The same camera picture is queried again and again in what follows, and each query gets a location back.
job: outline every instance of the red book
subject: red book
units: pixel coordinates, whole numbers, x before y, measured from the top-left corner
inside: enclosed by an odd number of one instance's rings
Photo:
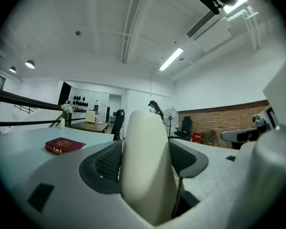
[[[46,142],[44,147],[51,153],[62,155],[65,153],[79,150],[86,146],[85,143],[75,142],[67,138],[59,137],[49,142]]]

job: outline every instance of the black cap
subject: black cap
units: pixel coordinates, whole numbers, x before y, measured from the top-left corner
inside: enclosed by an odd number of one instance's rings
[[[149,102],[149,105],[148,106],[150,106],[151,104],[154,104],[155,103],[155,101],[154,100],[151,100],[150,102]]]

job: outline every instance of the brown table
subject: brown table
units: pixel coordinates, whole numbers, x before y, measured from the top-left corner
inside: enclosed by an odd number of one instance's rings
[[[82,131],[89,131],[89,132],[98,132],[98,133],[105,133],[105,129],[108,127],[109,123],[105,124],[96,124],[96,123],[89,123],[89,122],[80,122],[72,125],[68,125],[67,127],[78,129]]]

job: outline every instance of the brick wall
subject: brick wall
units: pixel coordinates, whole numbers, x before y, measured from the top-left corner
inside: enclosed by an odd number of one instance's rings
[[[190,116],[193,122],[192,132],[215,130],[214,146],[232,148],[232,143],[221,140],[224,131],[250,128],[252,117],[259,114],[269,103],[267,100],[249,104],[240,104],[210,109],[199,109],[179,112],[179,128],[185,116]]]

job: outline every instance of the air vent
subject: air vent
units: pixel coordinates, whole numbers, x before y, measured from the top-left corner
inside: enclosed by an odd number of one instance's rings
[[[187,35],[191,38],[203,25],[205,25],[215,14],[209,11],[196,25],[191,28]]]

